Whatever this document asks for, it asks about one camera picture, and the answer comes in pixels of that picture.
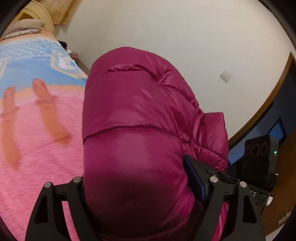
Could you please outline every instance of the folded pillow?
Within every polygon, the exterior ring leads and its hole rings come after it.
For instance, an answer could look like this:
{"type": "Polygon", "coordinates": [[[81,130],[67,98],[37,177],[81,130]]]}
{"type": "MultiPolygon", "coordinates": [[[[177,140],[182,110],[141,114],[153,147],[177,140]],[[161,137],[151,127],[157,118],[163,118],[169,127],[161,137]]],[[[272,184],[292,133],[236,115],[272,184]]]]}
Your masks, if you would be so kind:
{"type": "Polygon", "coordinates": [[[45,23],[40,19],[31,19],[31,18],[22,19],[10,25],[4,32],[3,37],[20,30],[38,29],[40,31],[42,30],[42,26],[44,24],[45,23]]]}
{"type": "Polygon", "coordinates": [[[10,34],[7,34],[3,40],[5,39],[10,39],[10,38],[13,38],[13,37],[17,37],[17,36],[22,36],[22,35],[26,35],[26,34],[37,34],[39,33],[40,30],[35,28],[35,29],[26,29],[26,30],[17,30],[17,31],[14,31],[10,34]]]}

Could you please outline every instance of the silver screw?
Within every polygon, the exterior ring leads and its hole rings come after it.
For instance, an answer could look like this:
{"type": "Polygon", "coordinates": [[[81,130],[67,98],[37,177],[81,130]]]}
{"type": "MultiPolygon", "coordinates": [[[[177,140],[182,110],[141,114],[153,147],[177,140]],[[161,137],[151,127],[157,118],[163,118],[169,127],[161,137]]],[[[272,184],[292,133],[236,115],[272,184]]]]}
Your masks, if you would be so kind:
{"type": "Polygon", "coordinates": [[[242,187],[242,188],[246,188],[247,187],[247,184],[245,182],[240,182],[239,185],[242,187]]]}
{"type": "Polygon", "coordinates": [[[213,183],[216,183],[216,182],[219,181],[219,179],[216,176],[212,176],[212,177],[210,177],[210,181],[213,182],[213,183]]]}
{"type": "Polygon", "coordinates": [[[80,183],[80,182],[81,182],[81,177],[75,177],[75,178],[73,179],[73,182],[75,182],[75,183],[80,183]]]}
{"type": "Polygon", "coordinates": [[[44,187],[45,187],[45,188],[49,188],[51,185],[52,185],[51,182],[47,182],[47,183],[44,184],[44,187]]]}

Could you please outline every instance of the magenta puffer jacket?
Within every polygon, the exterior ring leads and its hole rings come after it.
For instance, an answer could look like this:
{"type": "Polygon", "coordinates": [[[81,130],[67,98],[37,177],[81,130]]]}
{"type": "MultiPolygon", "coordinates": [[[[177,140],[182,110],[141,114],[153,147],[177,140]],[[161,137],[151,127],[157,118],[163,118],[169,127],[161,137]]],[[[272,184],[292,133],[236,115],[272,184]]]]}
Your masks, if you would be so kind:
{"type": "MultiPolygon", "coordinates": [[[[183,156],[227,168],[223,114],[203,113],[168,61],[124,47],[91,68],[82,132],[86,202],[103,239],[187,241],[202,206],[188,186],[183,156]]],[[[226,214],[223,204],[213,240],[226,214]]]]}

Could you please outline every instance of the yellow headboard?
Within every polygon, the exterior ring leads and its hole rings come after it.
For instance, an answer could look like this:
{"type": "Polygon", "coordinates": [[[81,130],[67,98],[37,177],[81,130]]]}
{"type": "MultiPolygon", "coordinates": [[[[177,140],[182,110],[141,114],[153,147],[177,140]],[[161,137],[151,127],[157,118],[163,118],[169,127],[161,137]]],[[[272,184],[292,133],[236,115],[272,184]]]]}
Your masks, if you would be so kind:
{"type": "Polygon", "coordinates": [[[55,35],[54,24],[48,11],[37,1],[31,1],[20,13],[12,20],[11,24],[27,18],[40,19],[45,22],[44,30],[55,35]]]}

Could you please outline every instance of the beige curtain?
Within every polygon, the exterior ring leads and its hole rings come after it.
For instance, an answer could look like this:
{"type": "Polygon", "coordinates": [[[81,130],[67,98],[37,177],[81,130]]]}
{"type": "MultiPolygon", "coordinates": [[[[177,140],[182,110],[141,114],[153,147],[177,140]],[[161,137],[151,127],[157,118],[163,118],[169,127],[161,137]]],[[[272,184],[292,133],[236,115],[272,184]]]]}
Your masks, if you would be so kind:
{"type": "Polygon", "coordinates": [[[81,0],[38,0],[49,12],[54,24],[68,25],[81,0]]]}

